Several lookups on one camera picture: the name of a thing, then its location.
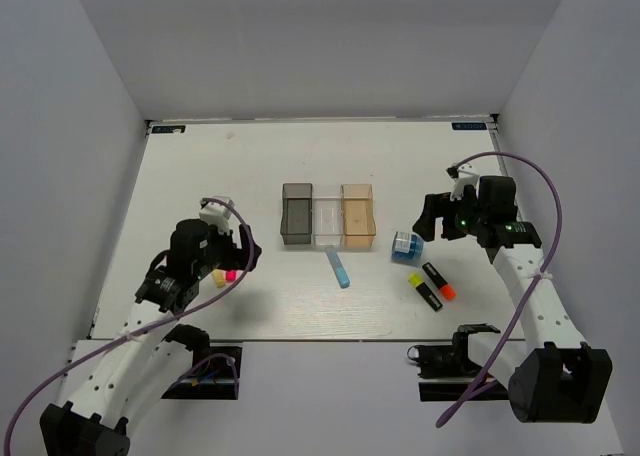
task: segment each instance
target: cable tie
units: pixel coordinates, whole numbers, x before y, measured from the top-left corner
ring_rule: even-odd
[[[540,279],[553,279],[553,274],[551,274],[549,271],[540,271],[540,268],[537,268],[529,277],[533,278],[535,276],[540,276]]]
[[[120,332],[121,337],[124,336],[124,338],[127,341],[135,341],[136,343],[140,342],[140,338],[138,338],[137,336],[134,336],[133,334],[131,334],[131,331],[129,331],[128,329],[125,329],[123,331]]]

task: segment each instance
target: sticker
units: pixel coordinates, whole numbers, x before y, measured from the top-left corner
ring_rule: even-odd
[[[407,253],[411,250],[411,235],[405,232],[396,232],[396,245],[394,249],[397,253]]]
[[[484,123],[460,122],[451,123],[454,131],[486,131],[487,125]]]
[[[184,133],[187,127],[184,124],[173,126],[154,126],[151,128],[151,134],[171,134]]]

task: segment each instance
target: label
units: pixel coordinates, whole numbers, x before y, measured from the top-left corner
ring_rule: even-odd
[[[154,126],[151,128],[151,134],[171,134],[171,133],[184,133],[187,127],[184,124],[173,126]]]
[[[394,251],[396,253],[407,253],[411,250],[411,234],[396,231],[396,245]]]
[[[431,263],[425,264],[423,268],[426,269],[429,273],[433,274],[434,276],[437,274],[436,269],[433,266],[431,266]]]
[[[454,131],[486,131],[487,125],[484,123],[460,122],[451,123]]]

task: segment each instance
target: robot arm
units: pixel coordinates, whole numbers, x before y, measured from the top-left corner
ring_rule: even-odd
[[[229,199],[225,202],[233,205]],[[125,456],[132,427],[191,366],[184,349],[208,348],[207,333],[177,325],[176,316],[195,299],[200,281],[211,271],[247,267],[251,271],[261,254],[254,243],[248,265],[250,229],[240,227],[242,247],[238,248],[229,230],[229,216],[220,205],[203,201],[200,219],[176,225],[169,249],[154,258],[123,321],[120,336],[128,341],[106,352],[62,407],[50,404],[42,414],[40,426],[49,456]],[[168,320],[172,321],[130,335]]]
[[[539,275],[544,255],[533,225],[517,221],[515,182],[502,176],[478,178],[468,164],[447,172],[455,180],[453,191],[425,197],[414,232],[433,241],[435,221],[442,218],[443,238],[475,236],[517,306]],[[507,342],[491,374],[508,389],[520,421],[591,423],[604,398],[611,360],[606,350],[589,347],[552,281],[541,276],[520,318],[526,343]],[[454,334],[451,346],[419,347],[419,359],[431,366],[431,376],[456,371],[477,374],[499,339],[496,328],[464,325]]]

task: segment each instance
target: wire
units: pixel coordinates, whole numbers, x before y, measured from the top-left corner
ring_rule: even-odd
[[[543,179],[546,181],[547,185],[549,186],[549,189],[551,189],[551,193],[553,194],[553,200],[556,205],[556,218],[557,218],[556,221],[557,222],[556,222],[556,232],[553,236],[553,242],[551,243],[551,248],[549,249],[549,255],[547,256],[547,258],[545,258],[544,262],[540,266],[540,273],[544,273],[546,269],[549,267],[549,264],[551,263],[553,256],[556,254],[556,249],[558,248],[558,243],[560,242],[560,233],[562,231],[562,205],[560,204],[560,196],[558,195],[558,191],[556,190],[556,187],[554,186],[553,182],[551,181],[551,178],[549,178],[547,173],[545,173],[544,170],[540,166],[538,166],[536,163],[522,156],[518,156],[512,153],[507,153],[504,151],[487,151],[484,153],[474,154],[473,156],[469,156],[468,158],[463,159],[459,163],[455,164],[454,167],[458,168],[459,166],[465,163],[468,163],[469,161],[473,161],[474,159],[482,158],[484,156],[503,156],[505,158],[511,158],[511,159],[518,160],[522,163],[525,163],[531,166],[533,169],[535,169],[540,174],[540,176],[542,176]],[[513,328],[515,328],[518,322],[518,319],[520,319],[520,315],[522,315],[522,312],[524,311],[524,307],[526,306],[527,301],[529,301],[529,298],[533,294],[533,290],[536,288],[536,286],[540,282],[540,279],[541,279],[541,276],[539,274],[533,277],[533,279],[531,280],[531,284],[529,284],[529,287],[524,292],[522,299],[518,303],[518,306],[516,307],[516,310],[513,313],[513,317],[511,318],[511,321],[509,321],[507,328],[505,329],[504,333],[502,333],[502,337],[500,338],[500,341],[498,342],[493,352],[489,356],[489,359],[487,359],[487,362],[485,363],[485,365],[482,367],[482,369],[480,369],[476,377],[473,379],[473,381],[471,382],[469,387],[467,387],[464,393],[462,393],[462,396],[460,396],[458,401],[452,404],[438,418],[438,421],[436,421],[436,428],[441,428],[442,426],[447,424],[447,422],[453,417],[454,414],[456,414],[456,412],[460,409],[460,407],[466,401],[469,401],[469,399],[474,397],[474,395],[477,396],[478,394],[483,393],[484,391],[489,389],[491,383],[486,384],[480,388],[478,388],[478,386],[483,381],[484,377],[489,373],[489,369],[491,368],[491,365],[493,365],[495,360],[498,358],[498,354],[500,353],[500,351],[502,351],[502,348],[507,343],[509,336],[513,332]]]
[[[202,383],[203,381],[206,381],[207,379],[210,379],[211,381],[213,381],[213,377],[216,375],[217,371],[212,371],[209,374],[202,376],[201,378],[197,379],[198,384]]]
[[[102,353],[106,353],[107,351],[111,351],[112,349],[117,348],[118,346],[126,343],[131,338],[131,336],[139,336],[139,335],[141,335],[141,334],[143,334],[143,333],[145,333],[147,331],[152,331],[152,330],[154,330],[156,328],[159,328],[160,326],[164,326],[165,324],[169,324],[169,323],[172,323],[174,321],[179,321],[181,318],[184,318],[185,316],[189,316],[190,314],[193,314],[196,311],[200,311],[201,309],[204,309],[204,308],[212,305],[213,303],[215,303],[219,299],[221,299],[224,296],[226,296],[227,294],[229,294],[245,278],[245,276],[249,272],[249,268],[251,268],[251,265],[253,263],[253,256],[254,256],[254,252],[255,252],[255,243],[253,241],[253,235],[251,234],[251,230],[249,229],[249,226],[247,225],[245,220],[242,218],[242,216],[240,216],[238,211],[236,211],[234,209],[233,205],[227,203],[226,201],[222,201],[222,200],[216,199],[216,198],[203,198],[201,201],[202,202],[207,202],[207,203],[220,204],[220,205],[224,206],[225,208],[227,208],[229,211],[231,211],[231,213],[240,222],[240,226],[243,226],[245,231],[247,232],[247,236],[248,236],[247,239],[249,240],[249,259],[247,260],[247,266],[244,269],[244,271],[242,272],[242,274],[230,286],[228,286],[227,288],[223,289],[220,293],[218,293],[217,295],[215,295],[213,298],[209,299],[208,301],[205,301],[204,303],[201,303],[198,306],[195,306],[195,307],[193,307],[193,308],[191,308],[191,309],[189,309],[189,310],[187,310],[187,311],[185,311],[185,312],[183,312],[181,314],[177,314],[177,315],[175,315],[175,316],[173,316],[173,317],[171,317],[169,319],[165,319],[164,321],[157,321],[155,323],[148,324],[146,326],[143,326],[140,329],[136,329],[135,331],[131,331],[131,333],[126,335],[126,336],[122,336],[120,338],[114,339],[113,341],[111,341],[111,342],[105,344],[104,346],[101,346],[100,348],[96,349],[95,351],[92,351],[89,354],[81,357],[80,359],[77,359],[76,361],[74,361],[71,364],[69,364],[69,365],[65,366],[64,368],[62,368],[60,371],[52,374],[47,379],[45,379],[33,391],[31,391],[31,393],[29,393],[26,398],[24,398],[24,401],[22,401],[22,403],[20,403],[20,405],[18,406],[18,409],[16,409],[15,413],[11,417],[11,420],[9,421],[9,425],[7,426],[7,431],[5,432],[5,435],[4,435],[4,444],[3,444],[4,456],[11,456],[11,437],[13,436],[13,431],[14,431],[14,429],[16,427],[16,424],[18,423],[18,419],[20,419],[20,416],[24,412],[25,408],[29,405],[29,403],[43,389],[45,389],[47,386],[49,386],[51,383],[53,383],[56,379],[60,378],[61,376],[63,376],[65,373],[71,371],[72,369],[80,366],[82,363],[84,363],[84,362],[86,362],[86,361],[88,361],[88,360],[90,360],[92,358],[95,358],[96,356],[98,356],[98,355],[100,355]]]
[[[206,358],[202,358],[200,361],[198,361],[196,364],[194,364],[191,369],[189,369],[188,371],[182,373],[178,377],[178,379],[176,379],[175,383],[173,383],[169,387],[169,389],[173,389],[178,383],[180,383],[180,381],[182,381],[183,379],[187,379],[194,372],[196,372],[198,370],[198,368],[200,368],[201,366],[207,364],[209,361],[211,361],[212,359],[215,359],[215,358],[226,359],[227,360],[227,364],[229,366],[231,366],[231,372],[233,372],[233,389],[234,389],[234,392],[236,394],[236,399],[238,399],[239,378],[238,378],[238,371],[236,370],[236,364],[235,364],[236,360],[235,360],[235,358],[232,358],[231,356],[229,356],[227,354],[224,354],[224,353],[214,353],[214,354],[210,354]]]

